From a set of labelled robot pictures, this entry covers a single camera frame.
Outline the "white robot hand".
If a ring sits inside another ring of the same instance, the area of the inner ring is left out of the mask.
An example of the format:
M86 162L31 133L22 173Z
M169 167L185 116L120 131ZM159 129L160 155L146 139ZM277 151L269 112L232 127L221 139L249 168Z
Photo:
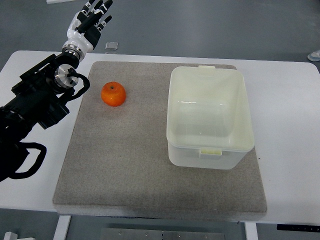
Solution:
M92 7L94 2L95 0L88 0L81 11L75 14L67 30L67 41L62 47L63 53L85 56L96 47L101 37L101 31L112 19L112 16L109 15L100 23L99 21L109 10L113 4L113 0L99 0ZM93 28L89 29L86 33L79 33L76 31L76 28L79 27L83 21L86 25L93 25Z

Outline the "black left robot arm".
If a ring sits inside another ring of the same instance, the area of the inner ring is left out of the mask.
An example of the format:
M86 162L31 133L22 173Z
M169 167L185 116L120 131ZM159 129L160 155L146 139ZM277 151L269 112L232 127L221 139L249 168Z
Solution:
M36 124L43 129L56 125L70 112L66 104L89 89L90 81L76 69L112 19L103 18L112 4L89 0L70 23L61 54L52 54L23 73L11 89L15 98L0 108L1 181L29 178L41 167L47 148L22 140Z

